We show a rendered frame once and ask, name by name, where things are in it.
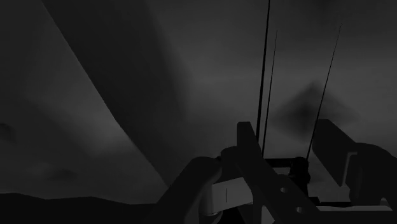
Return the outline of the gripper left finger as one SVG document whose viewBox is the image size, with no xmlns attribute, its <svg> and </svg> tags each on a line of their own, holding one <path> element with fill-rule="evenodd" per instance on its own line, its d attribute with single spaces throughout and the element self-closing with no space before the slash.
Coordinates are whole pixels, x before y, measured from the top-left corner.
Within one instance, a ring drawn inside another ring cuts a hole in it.
<svg viewBox="0 0 397 224">
<path fill-rule="evenodd" d="M 197 157 L 187 164 L 148 215 L 148 224 L 218 224 L 222 215 L 205 216 L 199 204 L 227 169 L 237 169 L 253 194 L 253 224 L 261 224 L 263 207 L 275 224 L 320 224 L 319 209 L 262 157 L 249 122 L 237 124 L 237 145 L 222 150 L 220 160 Z"/>
</svg>

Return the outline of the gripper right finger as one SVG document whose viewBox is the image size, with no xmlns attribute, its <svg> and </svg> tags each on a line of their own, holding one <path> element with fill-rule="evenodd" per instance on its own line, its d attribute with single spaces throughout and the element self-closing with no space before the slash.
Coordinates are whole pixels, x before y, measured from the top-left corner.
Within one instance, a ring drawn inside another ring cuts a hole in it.
<svg viewBox="0 0 397 224">
<path fill-rule="evenodd" d="M 319 119 L 312 151 L 338 186 L 349 187 L 355 206 L 386 199 L 397 209 L 397 158 L 387 150 L 350 138 L 329 119 Z"/>
</svg>

